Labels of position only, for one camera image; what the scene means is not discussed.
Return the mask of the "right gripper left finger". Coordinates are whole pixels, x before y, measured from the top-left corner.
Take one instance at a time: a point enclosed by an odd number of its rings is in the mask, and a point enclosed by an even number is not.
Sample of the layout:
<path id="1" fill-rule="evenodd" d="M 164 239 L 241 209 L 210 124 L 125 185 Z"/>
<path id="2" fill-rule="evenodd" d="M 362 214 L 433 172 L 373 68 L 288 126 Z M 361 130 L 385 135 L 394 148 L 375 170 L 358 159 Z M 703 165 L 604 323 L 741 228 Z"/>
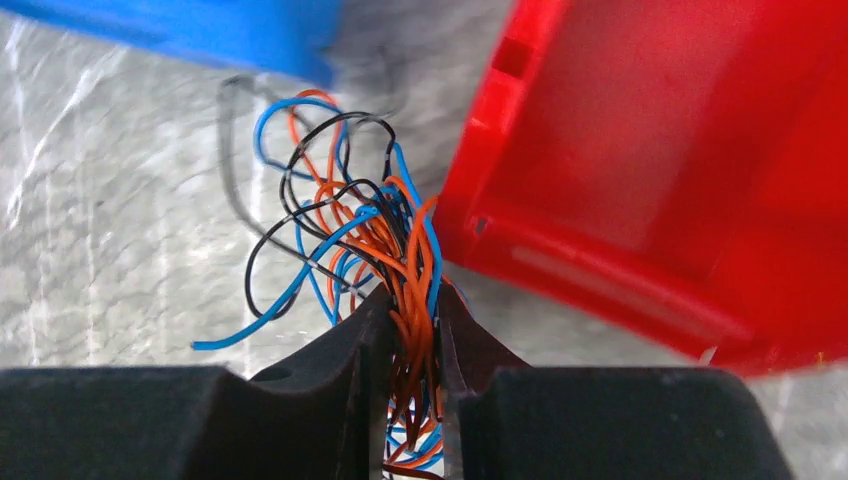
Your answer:
<path id="1" fill-rule="evenodd" d="M 245 379 L 214 365 L 1 373 L 5 479 L 378 479 L 395 329 L 377 288 Z"/>

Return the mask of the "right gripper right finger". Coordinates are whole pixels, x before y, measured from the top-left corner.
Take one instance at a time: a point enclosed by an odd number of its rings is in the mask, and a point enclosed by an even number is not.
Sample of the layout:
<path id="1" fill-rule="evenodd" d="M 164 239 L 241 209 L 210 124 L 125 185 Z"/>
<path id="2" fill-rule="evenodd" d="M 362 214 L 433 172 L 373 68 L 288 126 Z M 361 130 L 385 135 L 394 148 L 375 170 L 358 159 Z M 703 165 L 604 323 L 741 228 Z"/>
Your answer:
<path id="1" fill-rule="evenodd" d="M 533 367 L 438 302 L 449 479 L 789 479 L 753 394 L 710 368 Z"/>

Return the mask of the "red plastic bin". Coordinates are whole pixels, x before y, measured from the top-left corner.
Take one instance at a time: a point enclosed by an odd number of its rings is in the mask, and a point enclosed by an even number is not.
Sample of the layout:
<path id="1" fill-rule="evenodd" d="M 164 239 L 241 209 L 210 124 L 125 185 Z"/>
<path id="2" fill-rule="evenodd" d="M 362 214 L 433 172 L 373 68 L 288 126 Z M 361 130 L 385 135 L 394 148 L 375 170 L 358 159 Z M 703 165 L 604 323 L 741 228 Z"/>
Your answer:
<path id="1" fill-rule="evenodd" d="M 847 357 L 847 5 L 519 1 L 445 257 L 740 375 Z"/>

